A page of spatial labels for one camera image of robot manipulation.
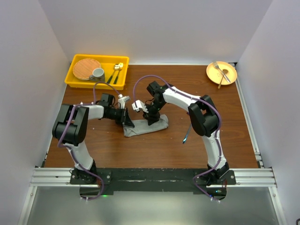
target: gray mug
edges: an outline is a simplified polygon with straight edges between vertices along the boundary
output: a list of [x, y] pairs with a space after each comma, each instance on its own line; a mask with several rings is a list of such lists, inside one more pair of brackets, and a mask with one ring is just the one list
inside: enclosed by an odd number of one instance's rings
[[96, 68], [93, 70], [93, 74], [90, 76], [91, 81], [102, 81], [105, 82], [105, 74], [102, 68]]

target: black mounting plate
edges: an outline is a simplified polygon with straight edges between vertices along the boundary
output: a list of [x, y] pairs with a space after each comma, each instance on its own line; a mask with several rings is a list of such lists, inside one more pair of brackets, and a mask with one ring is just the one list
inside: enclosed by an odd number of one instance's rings
[[[97, 168], [97, 173], [104, 180], [103, 195], [113, 195], [114, 191], [148, 191], [148, 192], [193, 192], [203, 194], [195, 187], [193, 177], [207, 169], [149, 169], [149, 168]], [[227, 180], [227, 185], [236, 184], [234, 172], [229, 170], [219, 183]], [[226, 189], [206, 188], [207, 181], [196, 179], [196, 182], [214, 197], [224, 197]], [[70, 184], [85, 184], [80, 179], [71, 178]], [[81, 195], [96, 195], [99, 189], [81, 187]]]

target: gray cloth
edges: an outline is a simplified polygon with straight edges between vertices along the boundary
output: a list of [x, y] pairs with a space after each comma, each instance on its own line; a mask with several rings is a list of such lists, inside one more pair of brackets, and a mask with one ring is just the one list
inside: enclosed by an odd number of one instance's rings
[[161, 115], [159, 121], [148, 125], [147, 120], [133, 120], [135, 127], [124, 126], [124, 136], [132, 137], [135, 135], [143, 135], [146, 133], [151, 133], [159, 130], [166, 129], [169, 126], [168, 117], [166, 115]]

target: white wall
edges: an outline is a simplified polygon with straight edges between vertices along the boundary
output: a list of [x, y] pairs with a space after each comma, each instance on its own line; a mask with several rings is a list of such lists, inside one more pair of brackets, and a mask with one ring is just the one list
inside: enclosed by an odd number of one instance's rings
[[0, 31], [0, 224], [15, 225], [69, 64], [37, 0], [1, 1]]
[[237, 62], [271, 0], [39, 0], [68, 59]]
[[300, 218], [300, 4], [274, 0], [238, 62], [262, 159], [289, 224]]

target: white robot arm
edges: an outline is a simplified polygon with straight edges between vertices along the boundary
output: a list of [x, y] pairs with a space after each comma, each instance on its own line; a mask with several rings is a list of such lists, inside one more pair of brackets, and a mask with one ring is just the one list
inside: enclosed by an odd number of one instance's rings
[[67, 147], [77, 170], [83, 170], [79, 164], [87, 171], [95, 173], [96, 170], [96, 164], [89, 155], [84, 141], [88, 120], [108, 118], [115, 120], [117, 124], [134, 127], [125, 107], [125, 103], [130, 99], [129, 96], [123, 97], [119, 95], [118, 97], [119, 108], [114, 107], [115, 97], [109, 94], [102, 94], [101, 99], [95, 105], [83, 105], [76, 108], [72, 117], [72, 123], [68, 127], [68, 120], [75, 106], [61, 106], [52, 134], [60, 140], [65, 132], [62, 143]]
[[190, 115], [193, 129], [198, 135], [202, 136], [208, 156], [208, 167], [213, 168], [219, 158], [221, 158], [215, 168], [215, 172], [218, 179], [222, 177], [229, 170], [229, 166], [221, 150], [219, 130], [217, 130], [219, 120], [217, 115], [207, 105], [197, 101], [197, 99], [202, 99], [215, 108], [211, 98], [209, 96], [190, 95], [176, 87], [160, 86], [157, 82], [150, 83], [147, 90], [154, 98], [151, 104], [144, 104], [137, 100], [132, 104], [133, 109], [137, 112], [143, 111], [143, 116], [148, 120], [149, 126], [159, 120], [160, 114], [158, 111], [166, 103], [177, 105], [187, 111]]

